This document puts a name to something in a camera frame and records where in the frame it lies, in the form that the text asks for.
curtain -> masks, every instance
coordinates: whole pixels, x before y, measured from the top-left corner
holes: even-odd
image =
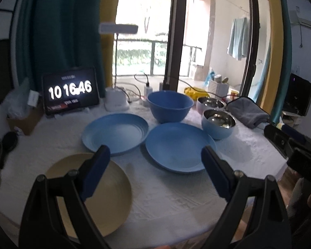
[[[100,21],[115,22],[116,12],[119,0],[101,0],[100,1]],[[112,64],[113,64],[113,42],[114,35],[101,35],[101,46],[103,63],[105,68],[106,87],[112,86]]]
[[[260,107],[270,114],[279,86],[284,35],[281,0],[269,0],[269,3],[271,14],[271,58],[266,76],[265,88],[261,95]]]
[[[271,113],[271,120],[275,123],[279,123],[279,117],[281,115],[284,99],[287,94],[292,70],[292,29],[290,26],[287,0],[281,0],[281,5],[284,24],[284,48],[279,88]]]
[[[261,102],[261,95],[263,94],[263,90],[265,89],[266,76],[267,76],[268,68],[270,65],[270,56],[271,56],[271,43],[269,43],[269,45],[268,45],[266,60],[264,63],[263,71],[261,73],[260,81],[259,81],[257,88],[256,88],[256,92],[255,92],[254,96],[251,97],[251,99],[255,103],[257,103],[257,104],[259,103],[259,105]]]
[[[99,26],[100,0],[23,0],[17,25],[18,81],[41,90],[44,74],[94,66],[105,97]]]

yellow plate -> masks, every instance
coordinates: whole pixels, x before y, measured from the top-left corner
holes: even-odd
[[[46,172],[46,177],[50,179],[63,176],[71,169],[78,169],[92,156],[92,153],[68,156],[54,164]],[[77,238],[63,198],[57,199],[67,234]],[[93,196],[85,201],[85,206],[100,233],[107,236],[127,220],[131,205],[132,191],[128,177],[117,164],[110,161]]]

blue bowl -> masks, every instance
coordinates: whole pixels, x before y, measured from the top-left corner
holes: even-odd
[[[171,90],[149,94],[148,102],[154,118],[159,123],[181,122],[194,105],[190,97]]]
[[[202,116],[202,128],[213,139],[228,138],[235,128],[236,121],[229,114],[221,110],[205,110]]]

storage box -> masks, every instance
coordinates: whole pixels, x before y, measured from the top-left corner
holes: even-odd
[[[23,120],[11,119],[7,117],[7,122],[12,131],[17,133],[22,133],[24,135],[31,135],[33,129],[36,127],[37,123],[40,121],[44,115],[44,109],[42,102],[39,102],[37,107],[30,111],[30,114],[27,118]]]

blue plate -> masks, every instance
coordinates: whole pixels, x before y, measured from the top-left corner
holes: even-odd
[[[96,152],[107,145],[111,155],[119,155],[140,145],[148,133],[148,123],[133,114],[111,114],[94,120],[82,133],[84,145]]]
[[[201,151],[214,140],[203,130],[185,123],[165,123],[154,128],[146,138],[146,149],[162,167],[178,173],[205,169]]]

